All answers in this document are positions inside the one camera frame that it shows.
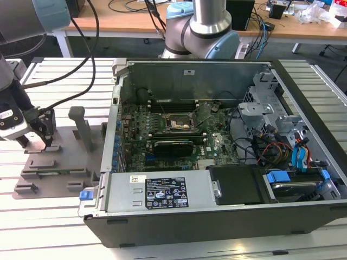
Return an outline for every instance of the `motherboard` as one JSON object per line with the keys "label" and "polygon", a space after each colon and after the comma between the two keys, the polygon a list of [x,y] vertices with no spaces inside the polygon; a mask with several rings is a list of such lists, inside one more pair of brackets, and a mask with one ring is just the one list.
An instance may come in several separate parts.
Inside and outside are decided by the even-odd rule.
{"label": "motherboard", "polygon": [[230,111],[213,102],[197,103],[193,110],[125,103],[124,171],[204,170],[209,165],[238,164],[226,131]]}

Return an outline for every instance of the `blue cable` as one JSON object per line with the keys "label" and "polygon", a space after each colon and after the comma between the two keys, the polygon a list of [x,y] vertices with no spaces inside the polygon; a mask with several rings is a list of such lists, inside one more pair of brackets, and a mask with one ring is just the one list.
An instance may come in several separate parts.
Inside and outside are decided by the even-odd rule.
{"label": "blue cable", "polygon": [[261,55],[261,53],[262,53],[262,51],[263,51],[263,49],[264,49],[264,43],[265,43],[265,37],[266,37],[266,28],[265,28],[264,21],[261,21],[261,23],[262,23],[262,27],[263,27],[263,29],[264,29],[264,35],[263,35],[263,38],[262,38],[260,50],[259,50],[259,52],[258,52],[258,55],[257,55],[256,58],[255,58],[256,60],[260,57],[260,55]]}

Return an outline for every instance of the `gray carpet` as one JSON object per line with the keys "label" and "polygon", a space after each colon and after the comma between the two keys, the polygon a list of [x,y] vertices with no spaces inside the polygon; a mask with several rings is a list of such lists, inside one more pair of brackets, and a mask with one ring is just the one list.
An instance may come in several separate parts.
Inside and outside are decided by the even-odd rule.
{"label": "gray carpet", "polygon": [[[70,37],[70,43],[75,57],[84,57],[86,55],[82,39],[79,37]],[[8,44],[0,47],[0,51],[6,54],[13,54],[27,50],[38,42],[40,37],[20,41],[18,43]],[[95,39],[90,39],[89,43],[93,44]],[[100,38],[97,48],[97,57],[158,57],[164,49],[164,42],[159,39],[151,39],[150,44],[144,44],[143,39],[133,38]],[[298,54],[293,54],[293,44],[269,43],[264,49],[261,56],[262,60],[273,59],[296,59],[307,60],[311,64],[319,65],[324,72],[331,78],[335,79],[340,70],[347,64],[344,57],[347,56],[347,48],[344,46],[334,46],[341,50],[331,48],[326,50],[323,57],[319,53],[323,50],[321,44],[303,44]],[[56,44],[55,38],[48,37],[45,44],[35,53],[24,57],[28,65],[33,57],[61,57],[60,49]],[[339,77],[337,85],[343,90],[347,90],[347,69]]]}

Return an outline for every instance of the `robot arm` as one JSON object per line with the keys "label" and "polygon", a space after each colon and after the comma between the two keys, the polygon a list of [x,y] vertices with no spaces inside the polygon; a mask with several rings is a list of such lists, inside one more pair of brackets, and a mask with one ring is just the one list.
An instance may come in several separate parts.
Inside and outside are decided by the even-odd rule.
{"label": "robot arm", "polygon": [[[68,26],[65,0],[0,0],[0,44],[51,33]],[[52,142],[54,111],[41,115],[0,53],[0,137],[17,140],[26,147],[24,134],[37,133],[46,145]]]}
{"label": "robot arm", "polygon": [[168,6],[162,58],[230,59],[239,46],[226,0],[193,0]]}

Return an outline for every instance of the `plastic bag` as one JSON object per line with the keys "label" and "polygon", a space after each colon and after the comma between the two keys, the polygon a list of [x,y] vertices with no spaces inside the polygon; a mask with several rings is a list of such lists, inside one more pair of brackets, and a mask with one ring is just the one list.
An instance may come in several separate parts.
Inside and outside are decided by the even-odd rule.
{"label": "plastic bag", "polygon": [[330,6],[330,13],[336,16],[347,16],[347,0],[333,0]]}
{"label": "plastic bag", "polygon": [[316,0],[314,0],[306,10],[297,12],[295,17],[299,20],[300,24],[313,22],[320,23],[318,17],[324,12],[325,10],[320,8]]}

